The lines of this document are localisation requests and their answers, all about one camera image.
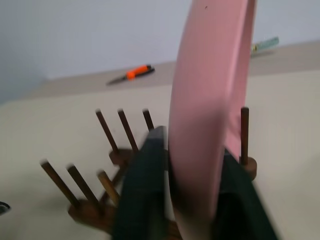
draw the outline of white wall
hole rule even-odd
[[[45,79],[174,60],[191,0],[1,0],[0,102]],[[259,0],[254,40],[320,39],[318,0]]]

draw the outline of beige table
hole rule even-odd
[[[262,66],[258,65],[258,73],[251,68],[247,87],[249,155],[258,162],[254,184],[285,240],[320,238],[320,47],[315,45],[309,51],[313,55],[304,55],[310,46],[302,45],[253,59],[252,68],[255,61]],[[301,58],[287,59],[281,56],[284,51]],[[268,63],[273,58],[278,62]],[[272,69],[263,72],[272,66],[275,74]],[[116,168],[108,159],[110,145],[95,109],[101,108],[117,144],[128,147],[117,115],[117,109],[123,108],[140,145],[147,132],[143,108],[149,108],[155,125],[168,125],[173,68],[172,63],[156,65],[149,79],[156,82],[154,86],[143,85],[148,81],[143,79],[105,89],[105,82],[120,73],[116,71],[53,81],[27,98],[2,105],[0,201],[9,203],[12,211],[0,216],[1,239],[106,239],[104,233],[73,222],[66,211],[67,200],[39,161],[48,158],[80,197],[65,169],[74,163],[100,196],[96,171],[104,169],[112,176]]]

